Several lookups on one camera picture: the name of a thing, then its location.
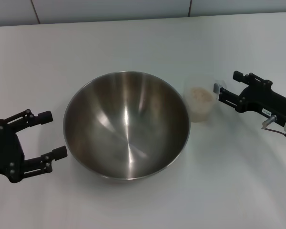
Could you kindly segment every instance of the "small label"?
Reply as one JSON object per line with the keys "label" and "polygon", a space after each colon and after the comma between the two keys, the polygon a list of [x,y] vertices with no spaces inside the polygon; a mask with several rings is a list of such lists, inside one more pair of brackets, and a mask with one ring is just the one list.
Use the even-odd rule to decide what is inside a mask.
{"label": "small label", "polygon": [[266,114],[266,115],[268,115],[268,116],[271,116],[271,112],[270,111],[268,111],[268,110],[266,110],[266,109],[262,109],[262,112],[264,113],[264,114]]}

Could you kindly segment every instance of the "metal mixing bowl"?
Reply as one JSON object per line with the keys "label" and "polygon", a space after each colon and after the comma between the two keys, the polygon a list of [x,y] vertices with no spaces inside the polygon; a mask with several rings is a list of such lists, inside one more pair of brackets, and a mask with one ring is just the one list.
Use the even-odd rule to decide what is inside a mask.
{"label": "metal mixing bowl", "polygon": [[186,144],[190,122],[171,85],[146,73],[117,72],[76,93],[63,129],[69,150],[85,167],[132,180],[170,165]]}

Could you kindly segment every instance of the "bowl rim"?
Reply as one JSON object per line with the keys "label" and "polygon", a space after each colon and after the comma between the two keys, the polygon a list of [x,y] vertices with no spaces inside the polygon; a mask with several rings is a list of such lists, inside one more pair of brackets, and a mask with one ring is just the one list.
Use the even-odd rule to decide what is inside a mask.
{"label": "bowl rim", "polygon": [[[107,175],[104,175],[102,173],[99,173],[95,170],[93,170],[92,168],[86,166],[83,162],[80,161],[80,159],[77,158],[77,156],[71,151],[70,147],[69,147],[69,144],[68,144],[68,141],[67,141],[67,138],[66,138],[66,133],[65,133],[65,122],[66,122],[66,114],[67,114],[67,111],[69,109],[69,106],[71,105],[72,101],[74,100],[74,98],[77,96],[77,94],[79,94],[86,86],[90,85],[93,81],[95,81],[96,79],[99,79],[101,77],[105,77],[107,75],[111,75],[111,74],[116,74],[116,73],[140,73],[140,74],[146,74],[146,75],[149,75],[149,76],[152,76],[152,77],[155,77],[159,80],[161,80],[162,82],[164,82],[166,85],[168,85],[173,91],[175,91],[175,93],[177,94],[177,96],[179,96],[179,98],[181,99],[182,101],[182,104],[183,104],[183,107],[186,111],[186,117],[187,117],[187,122],[188,122],[188,132],[187,132],[187,137],[186,137],[186,140],[184,142],[184,145],[182,147],[182,149],[180,150],[180,152],[177,154],[177,156],[170,162],[168,163],[166,166],[164,166],[163,168],[157,170],[156,172],[153,172],[153,173],[150,173],[148,175],[145,175],[145,176],[142,176],[142,177],[134,177],[134,178],[120,178],[120,177],[111,177],[111,176],[107,176]],[[184,100],[182,98],[182,96],[177,92],[177,90],[171,86],[167,81],[157,77],[157,76],[154,76],[154,75],[151,75],[149,73],[143,73],[143,72],[137,72],[137,71],[119,71],[119,72],[113,72],[113,73],[108,73],[108,74],[105,74],[105,75],[101,75],[101,76],[98,76],[96,78],[94,78],[93,80],[89,81],[88,83],[86,83],[84,86],[82,86],[76,93],[75,95],[72,97],[72,99],[70,100],[70,102],[68,103],[68,106],[65,110],[65,113],[64,113],[64,116],[63,116],[63,123],[62,123],[62,128],[63,128],[63,137],[64,137],[64,140],[66,142],[66,145],[67,145],[67,148],[68,150],[71,152],[71,154],[73,155],[73,157],[83,166],[85,167],[86,169],[88,169],[89,171],[93,172],[94,174],[96,175],[99,175],[101,177],[104,177],[104,178],[108,178],[108,179],[113,179],[113,180],[138,180],[138,179],[142,179],[142,178],[146,178],[146,177],[150,177],[152,175],[155,175],[161,171],[163,171],[164,169],[166,169],[167,167],[169,167],[178,157],[179,155],[181,154],[181,152],[183,152],[186,144],[187,144],[187,141],[189,139],[189,136],[190,136],[190,132],[191,132],[191,122],[190,122],[190,118],[189,118],[189,115],[188,115],[188,112],[187,112],[187,108],[186,108],[186,105],[184,103]]]}

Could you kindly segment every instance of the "white table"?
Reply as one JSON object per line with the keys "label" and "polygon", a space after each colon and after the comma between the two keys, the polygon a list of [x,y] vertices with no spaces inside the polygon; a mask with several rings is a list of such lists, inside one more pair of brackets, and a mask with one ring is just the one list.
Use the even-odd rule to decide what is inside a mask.
{"label": "white table", "polygon": [[[26,159],[50,152],[65,145],[76,91],[122,70],[179,92],[214,73],[236,94],[233,71],[253,72],[286,96],[286,13],[0,28],[0,118],[51,110],[53,123],[18,134]],[[70,153],[51,174],[0,175],[0,229],[286,229],[286,138],[262,131],[264,119],[220,104],[171,166],[139,181],[99,178]]]}

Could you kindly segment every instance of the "clear plastic cup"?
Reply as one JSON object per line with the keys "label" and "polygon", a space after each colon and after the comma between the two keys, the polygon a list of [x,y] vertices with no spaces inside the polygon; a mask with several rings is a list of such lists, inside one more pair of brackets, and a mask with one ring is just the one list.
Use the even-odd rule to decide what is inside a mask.
{"label": "clear plastic cup", "polygon": [[206,121],[218,101],[220,87],[226,88],[223,80],[215,80],[212,75],[195,74],[184,82],[184,100],[190,121]]}

